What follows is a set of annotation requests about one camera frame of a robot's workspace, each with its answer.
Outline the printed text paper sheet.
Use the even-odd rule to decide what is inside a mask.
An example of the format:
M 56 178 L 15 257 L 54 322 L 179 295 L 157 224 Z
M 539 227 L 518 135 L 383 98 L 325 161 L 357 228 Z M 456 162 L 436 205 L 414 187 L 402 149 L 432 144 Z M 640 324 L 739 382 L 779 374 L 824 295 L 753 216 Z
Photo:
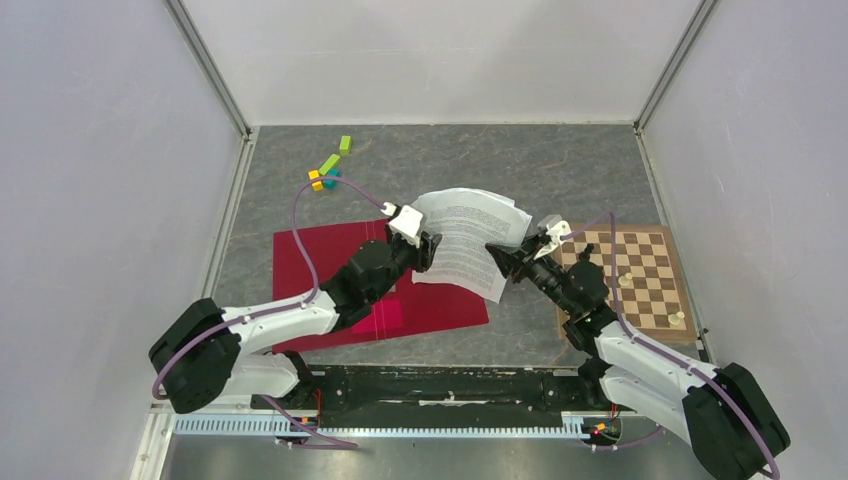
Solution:
M 498 303 L 506 279 L 485 245 L 520 245 L 532 216 L 513 199 L 465 187 L 428 192 L 411 207 L 424 215 L 424 231 L 441 236 L 431 267 L 412 281 L 455 285 Z

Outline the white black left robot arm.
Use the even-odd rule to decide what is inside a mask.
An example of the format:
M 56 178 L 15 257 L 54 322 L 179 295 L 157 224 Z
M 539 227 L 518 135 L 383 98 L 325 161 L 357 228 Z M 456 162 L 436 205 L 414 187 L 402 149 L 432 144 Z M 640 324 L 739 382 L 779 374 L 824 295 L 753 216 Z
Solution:
M 221 308 L 211 298 L 194 301 L 148 352 L 157 373 L 154 398 L 169 401 L 179 414 L 229 395 L 264 394 L 291 408 L 307 405 L 314 383 L 302 358 L 267 356 L 265 350 L 352 328 L 408 271 L 427 271 L 441 240 L 423 232 L 418 245 L 398 233 L 366 241 L 329 280 L 284 300 L 240 308 Z

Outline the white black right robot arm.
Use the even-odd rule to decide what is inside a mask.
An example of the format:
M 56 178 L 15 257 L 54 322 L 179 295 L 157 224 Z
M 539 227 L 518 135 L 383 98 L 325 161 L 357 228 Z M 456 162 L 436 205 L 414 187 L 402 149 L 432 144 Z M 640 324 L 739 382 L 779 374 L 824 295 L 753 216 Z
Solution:
M 776 458 L 791 445 L 789 432 L 745 367 L 718 367 L 681 354 L 639 332 L 609 301 L 602 266 L 588 244 L 568 267 L 545 253 L 539 233 L 518 246 L 486 245 L 500 273 L 537 287 L 566 316 L 567 340 L 588 359 L 577 392 L 591 408 L 609 402 L 654 421 L 688 444 L 715 479 L 780 476 Z

